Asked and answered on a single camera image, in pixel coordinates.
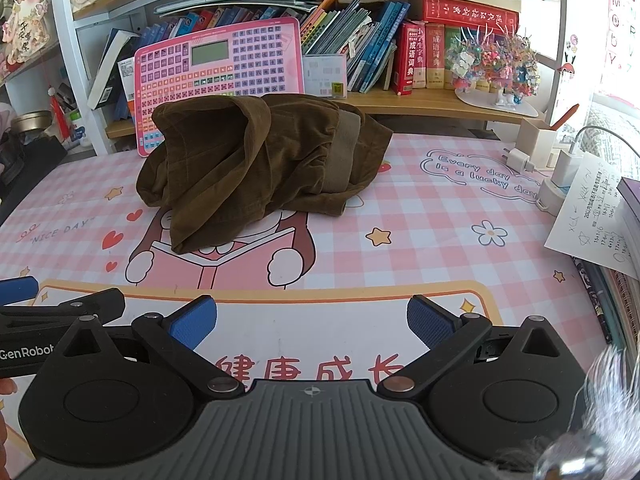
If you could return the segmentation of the white shelf post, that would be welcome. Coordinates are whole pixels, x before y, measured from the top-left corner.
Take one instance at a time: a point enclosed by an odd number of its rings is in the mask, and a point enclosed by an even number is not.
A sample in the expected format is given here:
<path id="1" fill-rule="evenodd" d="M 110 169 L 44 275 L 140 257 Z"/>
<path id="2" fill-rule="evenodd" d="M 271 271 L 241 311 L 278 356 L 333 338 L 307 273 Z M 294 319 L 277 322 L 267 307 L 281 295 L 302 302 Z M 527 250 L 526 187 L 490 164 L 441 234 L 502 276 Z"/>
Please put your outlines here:
<path id="1" fill-rule="evenodd" d="M 70 0 L 51 0 L 51 3 L 58 44 L 87 138 L 98 156 L 112 154 L 115 148 L 106 136 L 104 116 L 99 110 L 92 110 L 88 105 L 90 78 L 82 58 Z"/>

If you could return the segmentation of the red thick dictionary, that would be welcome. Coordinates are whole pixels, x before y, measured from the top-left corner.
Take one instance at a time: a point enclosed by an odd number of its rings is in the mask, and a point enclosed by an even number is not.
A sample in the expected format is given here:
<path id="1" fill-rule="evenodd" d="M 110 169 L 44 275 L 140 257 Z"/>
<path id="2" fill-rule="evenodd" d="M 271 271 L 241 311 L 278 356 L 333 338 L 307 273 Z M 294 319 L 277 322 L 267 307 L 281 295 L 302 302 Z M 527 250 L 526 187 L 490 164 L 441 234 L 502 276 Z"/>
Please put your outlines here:
<path id="1" fill-rule="evenodd" d="M 425 23 L 406 21 L 401 25 L 394 61 L 393 92 L 408 96 L 426 86 Z"/>

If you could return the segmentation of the brass bowl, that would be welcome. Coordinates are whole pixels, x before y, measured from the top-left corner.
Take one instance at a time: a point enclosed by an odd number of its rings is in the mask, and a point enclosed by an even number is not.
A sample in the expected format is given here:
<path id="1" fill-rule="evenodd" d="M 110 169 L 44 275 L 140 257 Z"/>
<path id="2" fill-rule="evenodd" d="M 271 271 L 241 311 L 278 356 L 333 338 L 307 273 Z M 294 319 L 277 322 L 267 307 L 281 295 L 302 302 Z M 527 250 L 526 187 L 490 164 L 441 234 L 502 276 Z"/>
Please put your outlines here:
<path id="1" fill-rule="evenodd" d="M 52 114 L 48 110 L 37 110 L 16 116 L 11 122 L 11 132 L 19 136 L 31 132 L 43 132 L 52 124 Z"/>

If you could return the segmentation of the brown corduroy trousers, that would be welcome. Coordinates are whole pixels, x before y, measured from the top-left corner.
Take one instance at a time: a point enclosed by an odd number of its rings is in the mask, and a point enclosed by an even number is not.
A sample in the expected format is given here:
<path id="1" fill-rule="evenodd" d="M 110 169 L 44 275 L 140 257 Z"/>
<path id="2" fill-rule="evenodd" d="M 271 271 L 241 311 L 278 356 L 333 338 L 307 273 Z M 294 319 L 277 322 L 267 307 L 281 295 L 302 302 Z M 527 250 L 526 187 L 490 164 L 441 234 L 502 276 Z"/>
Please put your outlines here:
<path id="1" fill-rule="evenodd" d="M 177 254 L 226 244 L 277 210 L 340 216 L 393 136 L 357 107 L 293 93 L 199 96 L 152 118 L 164 140 L 136 189 L 146 206 L 171 210 Z"/>

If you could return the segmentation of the white power adapter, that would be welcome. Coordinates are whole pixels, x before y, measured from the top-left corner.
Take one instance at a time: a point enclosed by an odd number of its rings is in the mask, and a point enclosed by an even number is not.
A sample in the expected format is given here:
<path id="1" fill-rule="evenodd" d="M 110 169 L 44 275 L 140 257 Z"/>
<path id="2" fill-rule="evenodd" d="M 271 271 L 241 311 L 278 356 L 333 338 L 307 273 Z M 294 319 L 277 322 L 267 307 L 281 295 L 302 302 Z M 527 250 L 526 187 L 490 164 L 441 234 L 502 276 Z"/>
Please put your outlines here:
<path id="1" fill-rule="evenodd" d="M 569 188 L 581 164 L 582 154 L 571 153 L 567 150 L 559 151 L 551 181 L 558 188 Z"/>

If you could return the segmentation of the pink checked desk mat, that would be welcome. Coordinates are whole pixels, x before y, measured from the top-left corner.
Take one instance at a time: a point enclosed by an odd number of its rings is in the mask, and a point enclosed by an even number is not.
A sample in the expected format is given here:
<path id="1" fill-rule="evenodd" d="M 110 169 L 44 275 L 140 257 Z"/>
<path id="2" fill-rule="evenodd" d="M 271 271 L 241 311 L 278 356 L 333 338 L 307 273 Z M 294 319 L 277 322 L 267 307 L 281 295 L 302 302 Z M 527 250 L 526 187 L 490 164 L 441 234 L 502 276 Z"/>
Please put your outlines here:
<path id="1" fill-rule="evenodd" d="M 572 259 L 546 245 L 544 175 L 517 174 L 505 152 L 398 134 L 341 216 L 275 212 L 186 255 L 170 250 L 170 214 L 137 193 L 137 154 L 69 162 L 2 224 L 1 274 L 35 278 L 36 304 L 118 287 L 126 321 L 209 294 L 218 318 L 198 350 L 245 385 L 382 382 L 425 350 L 407 321 L 414 294 L 498 325 L 548 318 L 588 366 L 604 340 Z"/>

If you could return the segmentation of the red book lying flat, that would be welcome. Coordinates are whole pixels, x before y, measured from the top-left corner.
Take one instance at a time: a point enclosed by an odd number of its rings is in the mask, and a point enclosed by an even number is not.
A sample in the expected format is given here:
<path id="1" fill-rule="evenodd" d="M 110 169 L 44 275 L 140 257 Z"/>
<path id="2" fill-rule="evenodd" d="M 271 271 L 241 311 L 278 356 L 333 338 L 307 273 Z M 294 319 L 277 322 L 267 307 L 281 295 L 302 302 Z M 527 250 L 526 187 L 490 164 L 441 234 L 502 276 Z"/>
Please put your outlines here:
<path id="1" fill-rule="evenodd" d="M 518 12 L 466 0 L 423 0 L 422 20 L 430 23 L 516 32 Z"/>

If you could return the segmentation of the white pen holder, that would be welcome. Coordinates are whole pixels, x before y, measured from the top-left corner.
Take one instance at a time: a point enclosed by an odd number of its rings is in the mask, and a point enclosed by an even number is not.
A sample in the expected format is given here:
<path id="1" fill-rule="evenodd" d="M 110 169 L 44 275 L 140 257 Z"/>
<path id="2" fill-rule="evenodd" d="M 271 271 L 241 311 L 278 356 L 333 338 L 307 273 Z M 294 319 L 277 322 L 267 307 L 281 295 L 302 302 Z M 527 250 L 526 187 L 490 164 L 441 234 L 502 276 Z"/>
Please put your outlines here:
<path id="1" fill-rule="evenodd" d="M 556 131 L 543 120 L 526 117 L 521 121 L 515 148 L 529 156 L 538 170 L 546 169 L 551 150 L 556 141 Z"/>

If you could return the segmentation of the small card box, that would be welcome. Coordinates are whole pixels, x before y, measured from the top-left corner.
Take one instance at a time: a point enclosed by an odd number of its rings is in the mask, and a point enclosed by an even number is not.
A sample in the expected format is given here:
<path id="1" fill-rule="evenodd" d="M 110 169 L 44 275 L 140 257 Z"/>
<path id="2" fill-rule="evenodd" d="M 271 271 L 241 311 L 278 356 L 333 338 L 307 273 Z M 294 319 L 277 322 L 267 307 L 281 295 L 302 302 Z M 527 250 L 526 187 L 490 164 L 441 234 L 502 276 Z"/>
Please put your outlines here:
<path id="1" fill-rule="evenodd" d="M 325 99 L 347 98 L 347 70 L 344 55 L 304 55 L 303 76 L 307 94 Z"/>

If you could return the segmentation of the colourful bead ornament tree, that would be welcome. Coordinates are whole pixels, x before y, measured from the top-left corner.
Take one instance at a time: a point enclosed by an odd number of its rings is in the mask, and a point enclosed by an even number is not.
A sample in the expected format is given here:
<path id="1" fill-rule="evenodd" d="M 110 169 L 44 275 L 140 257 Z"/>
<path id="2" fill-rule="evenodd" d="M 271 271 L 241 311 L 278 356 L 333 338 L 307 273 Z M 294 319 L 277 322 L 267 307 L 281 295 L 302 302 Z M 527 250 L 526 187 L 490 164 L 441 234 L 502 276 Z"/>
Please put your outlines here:
<path id="1" fill-rule="evenodd" d="M 536 52 L 527 36 L 504 27 L 500 32 L 462 29 L 446 50 L 447 81 L 454 90 L 466 93 L 477 90 L 484 81 L 497 91 L 498 106 L 521 104 L 526 96 L 536 96 L 539 89 Z"/>

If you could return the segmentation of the pink learning keyboard toy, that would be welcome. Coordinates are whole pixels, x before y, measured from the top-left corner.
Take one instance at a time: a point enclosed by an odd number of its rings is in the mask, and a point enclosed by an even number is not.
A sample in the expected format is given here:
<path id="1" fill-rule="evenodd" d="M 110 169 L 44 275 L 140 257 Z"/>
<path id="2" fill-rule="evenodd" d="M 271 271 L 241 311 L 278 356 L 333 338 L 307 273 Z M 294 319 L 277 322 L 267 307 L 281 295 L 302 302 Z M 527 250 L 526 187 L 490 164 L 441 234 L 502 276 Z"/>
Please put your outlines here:
<path id="1" fill-rule="evenodd" d="M 264 96 L 304 91 L 296 18 L 208 28 L 142 47 L 134 54 L 134 133 L 149 156 L 164 140 L 152 114 L 198 96 Z"/>

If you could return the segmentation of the red tassel charm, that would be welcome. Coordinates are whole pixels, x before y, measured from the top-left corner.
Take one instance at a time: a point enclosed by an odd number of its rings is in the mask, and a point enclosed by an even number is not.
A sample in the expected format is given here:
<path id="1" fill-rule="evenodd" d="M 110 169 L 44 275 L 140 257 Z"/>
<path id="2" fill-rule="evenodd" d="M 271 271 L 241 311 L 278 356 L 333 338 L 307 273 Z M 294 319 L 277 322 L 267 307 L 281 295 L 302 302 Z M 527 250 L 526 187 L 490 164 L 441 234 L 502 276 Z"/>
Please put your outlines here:
<path id="1" fill-rule="evenodd" d="M 56 98 L 55 88 L 49 87 L 47 94 L 50 98 L 50 104 L 52 108 L 52 113 L 55 118 L 55 122 L 58 125 L 58 130 L 60 130 L 62 140 L 67 140 L 70 137 L 70 128 L 68 128 L 66 117 L 63 112 L 63 109 Z"/>

